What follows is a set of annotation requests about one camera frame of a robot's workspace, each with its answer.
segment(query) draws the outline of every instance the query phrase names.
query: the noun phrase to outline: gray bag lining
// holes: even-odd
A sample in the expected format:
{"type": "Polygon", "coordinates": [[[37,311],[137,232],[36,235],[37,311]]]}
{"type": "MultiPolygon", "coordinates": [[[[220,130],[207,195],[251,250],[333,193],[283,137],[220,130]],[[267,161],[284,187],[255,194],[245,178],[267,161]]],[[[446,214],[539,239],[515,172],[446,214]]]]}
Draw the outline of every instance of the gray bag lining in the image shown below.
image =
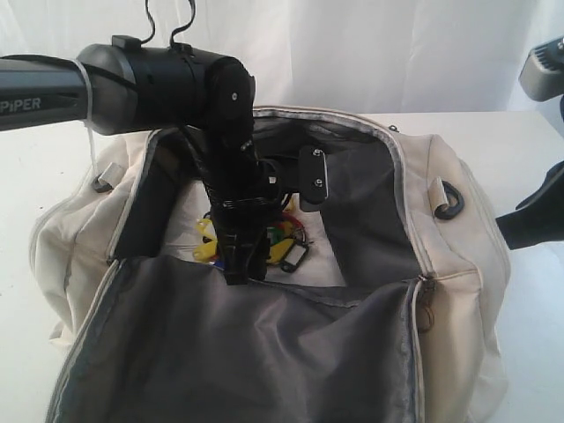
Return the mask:
{"type": "MultiPolygon", "coordinates": [[[[227,286],[211,266],[126,259],[70,361],[52,421],[416,421],[412,302],[420,268],[395,201],[390,141],[352,127],[357,122],[262,116],[259,152],[296,154],[309,143],[328,153],[321,217],[345,286],[227,286]]],[[[158,156],[148,157],[150,166],[167,165],[158,156]]],[[[153,174],[140,191],[155,190],[146,182],[153,174]]],[[[160,183],[173,183],[166,192],[178,195],[187,179],[160,183]]],[[[155,211],[149,197],[137,194],[132,221],[147,225],[151,208],[160,220],[170,216],[170,205],[155,211]]],[[[126,241],[121,254],[135,255],[126,241]]]]}

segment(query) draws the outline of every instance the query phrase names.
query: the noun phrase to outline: white table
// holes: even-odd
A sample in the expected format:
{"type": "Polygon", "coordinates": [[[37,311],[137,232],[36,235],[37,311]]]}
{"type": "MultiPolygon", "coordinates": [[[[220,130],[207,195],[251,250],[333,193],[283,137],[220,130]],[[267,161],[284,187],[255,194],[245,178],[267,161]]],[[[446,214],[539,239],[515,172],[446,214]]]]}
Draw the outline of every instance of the white table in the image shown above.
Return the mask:
{"type": "MultiPolygon", "coordinates": [[[[535,112],[371,115],[406,134],[438,133],[473,170],[496,213],[511,211],[564,160],[564,140],[535,112]]],[[[108,143],[97,137],[97,144],[108,143]]],[[[73,122],[0,132],[0,421],[42,421],[63,356],[47,343],[57,319],[28,270],[33,222],[68,196],[89,163],[73,122]]],[[[564,421],[564,245],[512,253],[499,321],[510,387],[493,423],[564,421]]]]}

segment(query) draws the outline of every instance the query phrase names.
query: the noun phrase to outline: zipper pull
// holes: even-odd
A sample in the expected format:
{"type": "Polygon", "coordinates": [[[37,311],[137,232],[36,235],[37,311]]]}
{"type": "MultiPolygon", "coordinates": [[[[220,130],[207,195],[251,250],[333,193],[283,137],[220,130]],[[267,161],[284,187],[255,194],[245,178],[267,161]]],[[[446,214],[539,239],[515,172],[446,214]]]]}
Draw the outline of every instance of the zipper pull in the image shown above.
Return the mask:
{"type": "Polygon", "coordinates": [[[418,314],[417,314],[417,331],[419,333],[427,333],[434,326],[434,313],[431,309],[433,304],[434,291],[436,290],[436,281],[433,276],[419,275],[418,280],[421,282],[421,288],[417,296],[418,314]],[[419,325],[419,322],[427,321],[425,324],[419,325]]]}

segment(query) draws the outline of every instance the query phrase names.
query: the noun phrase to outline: white cable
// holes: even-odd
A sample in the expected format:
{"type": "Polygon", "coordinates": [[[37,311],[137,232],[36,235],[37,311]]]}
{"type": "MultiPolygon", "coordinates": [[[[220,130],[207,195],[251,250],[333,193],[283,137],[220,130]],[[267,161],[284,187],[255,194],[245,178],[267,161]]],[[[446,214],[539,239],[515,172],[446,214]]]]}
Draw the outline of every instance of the white cable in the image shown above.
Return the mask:
{"type": "Polygon", "coordinates": [[[96,144],[94,143],[94,134],[92,128],[90,127],[90,122],[92,121],[92,108],[93,108],[93,89],[92,82],[90,81],[90,75],[86,71],[84,65],[78,60],[72,60],[72,62],[77,66],[78,70],[82,74],[82,78],[86,84],[86,96],[87,96],[87,110],[86,119],[83,121],[86,126],[86,131],[88,132],[88,143],[90,144],[90,161],[92,162],[92,173],[93,177],[98,177],[98,163],[96,163],[96,144]]]}

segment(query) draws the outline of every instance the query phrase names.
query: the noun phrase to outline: white backdrop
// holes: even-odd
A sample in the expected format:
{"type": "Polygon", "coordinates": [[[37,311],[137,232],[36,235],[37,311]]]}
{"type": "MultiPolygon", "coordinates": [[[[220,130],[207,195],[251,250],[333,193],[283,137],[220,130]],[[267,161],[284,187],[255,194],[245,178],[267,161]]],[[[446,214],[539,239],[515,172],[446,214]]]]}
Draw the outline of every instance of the white backdrop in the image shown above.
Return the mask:
{"type": "MultiPolygon", "coordinates": [[[[353,112],[539,108],[564,133],[556,100],[516,83],[527,52],[564,34],[562,0],[198,0],[180,40],[236,56],[257,104],[353,112]]],[[[151,0],[153,46],[189,16],[151,0]]],[[[143,0],[0,0],[0,55],[73,57],[114,33],[144,38],[143,0]]]]}

